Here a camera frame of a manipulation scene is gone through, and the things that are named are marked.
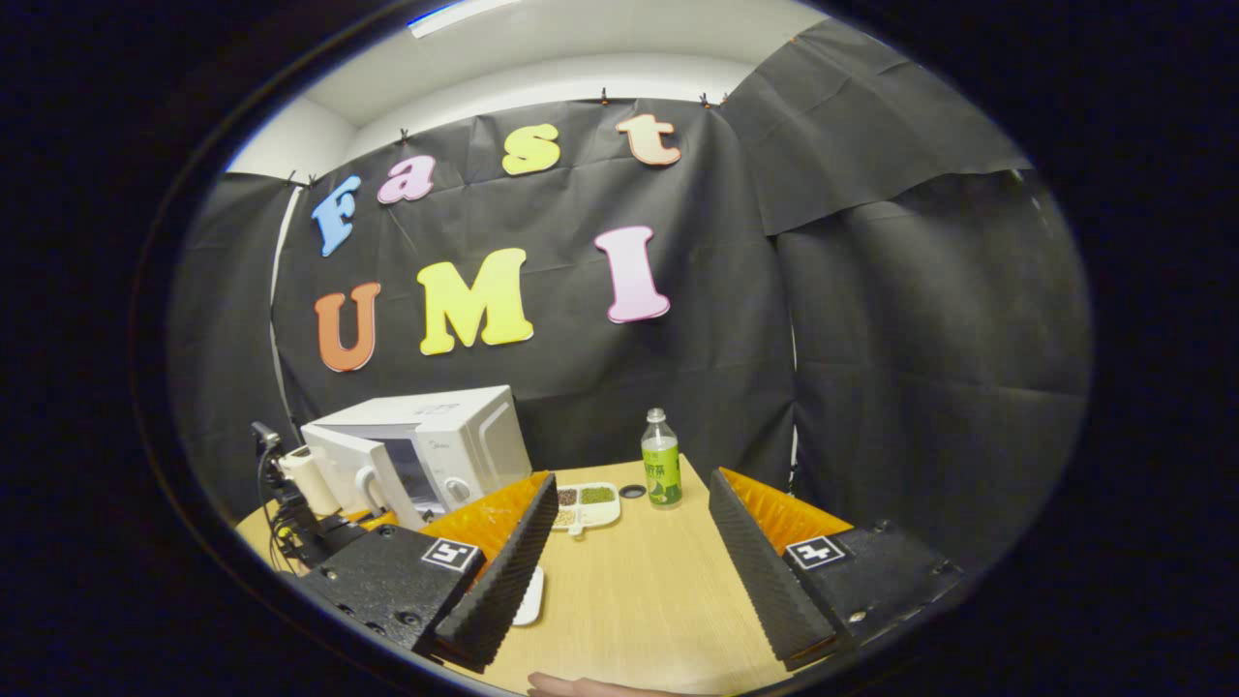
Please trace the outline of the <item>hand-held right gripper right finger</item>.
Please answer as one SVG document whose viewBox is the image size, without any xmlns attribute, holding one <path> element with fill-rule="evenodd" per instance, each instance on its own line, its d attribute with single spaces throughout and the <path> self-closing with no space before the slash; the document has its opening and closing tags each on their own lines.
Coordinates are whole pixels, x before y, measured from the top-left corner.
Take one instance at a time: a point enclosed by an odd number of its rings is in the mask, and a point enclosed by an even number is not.
<svg viewBox="0 0 1239 697">
<path fill-rule="evenodd" d="M 788 670 L 890 635 L 965 574 L 890 520 L 852 525 L 737 470 L 714 472 L 709 494 L 717 534 Z"/>
</svg>

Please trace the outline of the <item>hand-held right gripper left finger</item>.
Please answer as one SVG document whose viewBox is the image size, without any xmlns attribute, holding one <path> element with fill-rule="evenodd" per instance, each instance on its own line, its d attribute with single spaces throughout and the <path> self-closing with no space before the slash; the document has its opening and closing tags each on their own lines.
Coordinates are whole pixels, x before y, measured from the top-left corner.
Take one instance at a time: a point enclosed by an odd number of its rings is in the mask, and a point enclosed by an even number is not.
<svg viewBox="0 0 1239 697">
<path fill-rule="evenodd" d="M 483 672 L 514 621 L 558 513 L 555 475 L 539 470 L 420 530 L 368 530 L 292 582 L 358 629 Z"/>
</svg>

